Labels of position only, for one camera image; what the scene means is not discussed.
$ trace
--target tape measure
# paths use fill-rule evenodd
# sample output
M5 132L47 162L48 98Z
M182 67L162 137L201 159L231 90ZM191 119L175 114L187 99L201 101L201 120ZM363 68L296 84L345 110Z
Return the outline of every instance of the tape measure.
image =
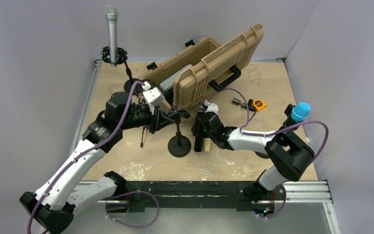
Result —
M256 99L253 101L253 106L256 108L257 111L259 111L266 107L266 104L262 100Z

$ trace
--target white wall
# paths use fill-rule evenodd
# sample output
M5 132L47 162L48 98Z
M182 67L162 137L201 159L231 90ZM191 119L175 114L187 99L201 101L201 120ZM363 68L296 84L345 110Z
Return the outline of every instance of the white wall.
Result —
M106 5L118 8L118 46L132 60L166 59L190 39L221 44L255 23L264 38L254 59L287 57L319 0L64 0L94 59L108 45Z
M0 0L0 233L68 156L93 70L61 0Z
M374 1L321 0L286 60L297 101L330 128L315 163L344 234L374 234ZM317 149L320 127L305 128Z

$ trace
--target blue foam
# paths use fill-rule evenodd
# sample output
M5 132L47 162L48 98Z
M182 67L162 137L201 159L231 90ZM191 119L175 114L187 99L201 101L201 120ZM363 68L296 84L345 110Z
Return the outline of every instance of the blue foam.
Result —
M296 122L302 122L305 118L309 116L309 113L310 105L306 102L301 102L293 108L291 117Z

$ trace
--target round stand base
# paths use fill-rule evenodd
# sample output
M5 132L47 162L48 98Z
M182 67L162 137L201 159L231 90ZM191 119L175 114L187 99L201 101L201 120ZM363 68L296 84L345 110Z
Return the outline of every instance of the round stand base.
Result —
M140 81L139 79L137 78L133 78L134 81ZM125 83L124 83L124 91L126 93L130 93L130 90L131 90L131 86L132 86L132 83L131 83L131 80L127 80Z
M176 136L173 136L168 142L168 151L170 151L170 154L174 157L184 157L190 152L190 150L191 142L185 136L181 136L181 146L177 145Z
M267 154L263 154L263 153L259 153L259 152L255 152L257 156L261 157L261 158L264 158L264 159L268 159L270 158L269 155Z

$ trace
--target case handle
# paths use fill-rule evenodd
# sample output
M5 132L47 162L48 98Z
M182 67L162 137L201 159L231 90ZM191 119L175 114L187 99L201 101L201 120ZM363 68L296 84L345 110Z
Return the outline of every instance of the case handle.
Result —
M223 81L221 84L218 84L216 80L212 80L208 84L216 92L220 92L225 87L227 87L229 84L231 84L233 81L237 80L237 78L239 78L240 75L242 74L242 71L236 65L233 65L232 67L230 67L230 71L232 71L233 74L229 78L227 78L225 81Z

